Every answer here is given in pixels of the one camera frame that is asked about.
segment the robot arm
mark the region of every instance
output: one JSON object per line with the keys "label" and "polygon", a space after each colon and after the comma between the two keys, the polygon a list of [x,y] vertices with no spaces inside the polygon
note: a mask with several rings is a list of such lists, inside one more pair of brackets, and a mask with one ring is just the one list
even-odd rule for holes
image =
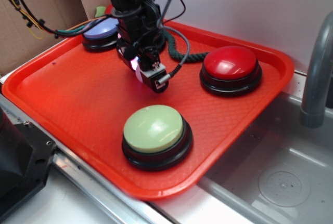
{"label": "robot arm", "polygon": [[118,19],[117,50],[124,63],[133,70],[131,61],[138,59],[138,68],[144,84],[153,91],[166,90],[168,82],[158,81],[167,73],[161,64],[159,52],[165,38],[158,28],[161,18],[159,5],[154,0],[111,0],[112,16]]}

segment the red button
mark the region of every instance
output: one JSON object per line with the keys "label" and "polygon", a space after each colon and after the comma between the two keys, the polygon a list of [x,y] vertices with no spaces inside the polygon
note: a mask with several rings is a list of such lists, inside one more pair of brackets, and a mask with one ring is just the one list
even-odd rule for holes
{"label": "red button", "polygon": [[241,46],[225,46],[210,52],[203,64],[206,72],[219,80],[237,80],[254,71],[255,54]]}

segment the sink drain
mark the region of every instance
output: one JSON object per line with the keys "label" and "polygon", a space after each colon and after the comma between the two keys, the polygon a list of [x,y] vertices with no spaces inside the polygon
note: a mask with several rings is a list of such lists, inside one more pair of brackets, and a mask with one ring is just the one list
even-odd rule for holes
{"label": "sink drain", "polygon": [[259,190],[271,203],[282,207],[293,207],[308,198],[310,183],[298,171],[283,165],[269,168],[261,174]]}

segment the yellow wire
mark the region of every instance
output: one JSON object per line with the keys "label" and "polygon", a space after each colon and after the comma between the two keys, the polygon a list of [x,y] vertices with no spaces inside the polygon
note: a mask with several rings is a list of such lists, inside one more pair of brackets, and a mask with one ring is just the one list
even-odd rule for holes
{"label": "yellow wire", "polygon": [[16,7],[17,10],[19,10],[22,14],[24,14],[38,29],[39,31],[42,33],[42,36],[37,36],[31,28],[29,28],[30,33],[37,39],[42,39],[44,37],[44,32],[42,31],[43,29],[39,26],[38,22],[36,22],[26,11],[24,11],[22,8],[20,8],[15,2],[14,0],[11,0],[11,2],[13,3],[13,5]]}
{"label": "yellow wire", "polygon": [[[20,6],[18,6],[16,3],[15,3],[15,1],[14,0],[11,0],[11,2],[12,2],[12,4],[15,6],[15,8],[18,10],[18,11],[20,11],[23,15],[25,15],[26,16],[26,18],[27,19],[29,19],[29,21],[31,21],[39,30],[40,30],[40,32],[42,33],[42,36],[37,36],[34,32],[33,32],[33,30],[31,29],[31,28],[29,28],[29,31],[30,31],[30,33],[35,37],[35,38],[37,38],[37,39],[42,39],[43,37],[44,37],[44,31],[45,31],[45,29],[42,27],[42,26],[40,26],[39,25],[39,23],[37,22],[37,21],[35,21],[26,11],[24,11]],[[98,17],[98,18],[94,18],[94,19],[90,19],[90,20],[86,20],[86,21],[84,21],[84,22],[81,22],[81,23],[79,23],[79,24],[77,24],[77,25],[75,25],[75,26],[73,26],[73,27],[71,27],[71,28],[69,28],[69,29],[67,29],[67,30],[72,30],[72,29],[75,29],[75,28],[78,28],[78,27],[80,27],[80,26],[82,26],[82,25],[85,25],[85,24],[87,24],[87,23],[89,23],[89,22],[91,22],[91,21],[94,21],[94,20],[98,20],[98,19],[103,19],[103,18],[105,18],[105,16],[102,16],[102,17]]]}

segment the black button base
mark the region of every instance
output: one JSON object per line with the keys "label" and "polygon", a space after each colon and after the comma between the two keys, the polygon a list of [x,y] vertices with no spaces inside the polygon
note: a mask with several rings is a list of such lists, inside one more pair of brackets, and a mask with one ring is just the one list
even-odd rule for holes
{"label": "black button base", "polygon": [[160,171],[180,163],[193,146],[193,135],[190,125],[183,119],[183,132],[179,140],[166,150],[155,153],[135,151],[123,136],[122,150],[127,160],[136,168],[145,171]]}

